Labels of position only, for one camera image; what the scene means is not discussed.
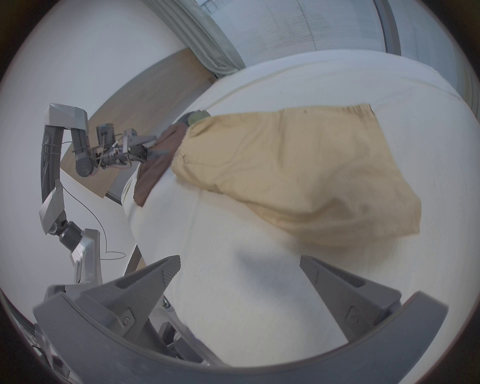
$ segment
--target pile of clothes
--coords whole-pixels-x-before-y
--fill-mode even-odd
[[[368,104],[197,111],[170,126],[155,149],[169,154],[140,168],[138,205],[171,164],[180,179],[245,203],[304,241],[347,246],[420,231],[420,199]]]

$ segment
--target cable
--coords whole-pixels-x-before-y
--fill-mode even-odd
[[[62,144],[65,144],[65,143],[71,143],[71,141],[65,141],[63,142]],[[75,196],[73,196],[70,192],[68,192],[68,190],[63,187],[63,190],[65,192],[67,192],[73,199],[75,199],[76,201],[78,201],[81,205],[83,205],[88,212],[90,212],[93,217],[95,218],[96,221],[98,221],[98,223],[100,224],[100,226],[102,227],[102,231],[103,231],[103,235],[105,236],[105,255],[107,253],[116,253],[116,254],[120,254],[120,255],[123,255],[122,257],[116,257],[115,259],[102,259],[100,258],[100,260],[120,260],[120,259],[123,259],[124,257],[127,257],[126,254],[124,254],[123,252],[118,252],[118,251],[107,251],[107,233],[105,232],[105,228],[103,228],[103,225],[102,223],[100,222],[100,220],[98,220],[98,217],[90,210],[90,208],[88,208],[85,204],[83,204],[80,200],[78,200]]]

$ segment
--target white tablecloth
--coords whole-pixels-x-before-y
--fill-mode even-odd
[[[263,222],[241,203],[177,180],[171,170],[143,208],[132,199],[136,173],[125,187],[123,205],[146,263],[181,256],[166,295],[227,364],[283,363],[346,343],[299,268],[301,254],[396,288],[402,302],[422,290],[449,306],[437,337],[403,383],[425,374],[468,318],[480,292],[480,126],[435,70],[380,52],[311,52],[224,78],[188,110],[219,115],[359,103],[371,104],[421,198],[418,236],[322,248]]]

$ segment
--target wooden panel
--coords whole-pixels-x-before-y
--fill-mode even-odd
[[[115,133],[134,128],[139,135],[149,134],[177,103],[211,77],[189,48],[159,61],[125,84],[93,114],[88,121],[90,145],[98,145],[95,128],[104,123],[113,123]],[[100,197],[105,196],[120,172],[99,169],[94,176],[80,177],[75,171],[72,145],[60,166]]]

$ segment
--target bolt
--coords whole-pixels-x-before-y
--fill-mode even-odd
[[[168,302],[167,298],[162,299],[162,306],[163,308],[170,308],[170,303]]]

